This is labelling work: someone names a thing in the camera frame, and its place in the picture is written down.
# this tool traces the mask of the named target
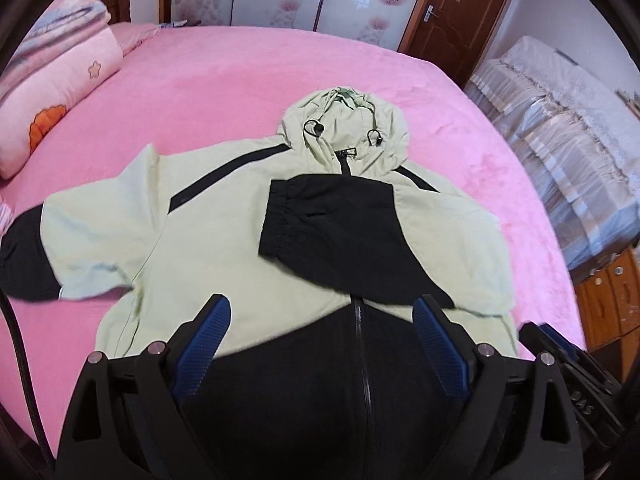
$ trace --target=nightstand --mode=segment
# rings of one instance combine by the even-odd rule
[[[640,272],[632,247],[575,287],[587,350],[620,381],[640,346]]]

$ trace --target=jacket hood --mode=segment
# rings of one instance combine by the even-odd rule
[[[319,163],[328,172],[336,167],[337,152],[349,157],[351,174],[370,178],[407,159],[409,131],[401,110],[353,88],[330,88],[301,99],[287,109],[277,134],[310,166]]]

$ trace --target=wooden headboard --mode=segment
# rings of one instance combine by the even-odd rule
[[[130,22],[130,0],[100,0],[107,7],[107,10],[111,14],[111,20],[109,25],[119,22]]]

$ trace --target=metal pin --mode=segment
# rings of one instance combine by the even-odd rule
[[[148,347],[146,347],[146,351],[153,355],[159,355],[164,352],[166,348],[166,344],[163,341],[153,341]]]
[[[540,360],[543,362],[543,364],[547,366],[551,366],[556,362],[554,357],[549,352],[542,352],[542,354],[540,354],[538,357],[540,357]]]
[[[86,361],[89,364],[95,365],[96,363],[99,363],[100,360],[102,359],[102,352],[91,352],[87,358]]]
[[[489,345],[489,343],[480,343],[478,345],[478,353],[484,357],[491,357],[495,354],[495,348]]]

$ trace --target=pink quilt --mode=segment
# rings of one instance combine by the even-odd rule
[[[502,221],[511,250],[516,324],[550,322],[584,346],[554,232],[508,145],[437,67],[368,44],[274,28],[162,31],[68,113],[0,195],[20,214],[52,192],[115,176],[150,142],[170,154],[268,136],[290,104],[333,86],[375,92],[404,110],[410,157],[444,174]],[[115,298],[13,302],[54,450],[98,323]],[[4,322],[0,378],[0,402],[32,433]]]

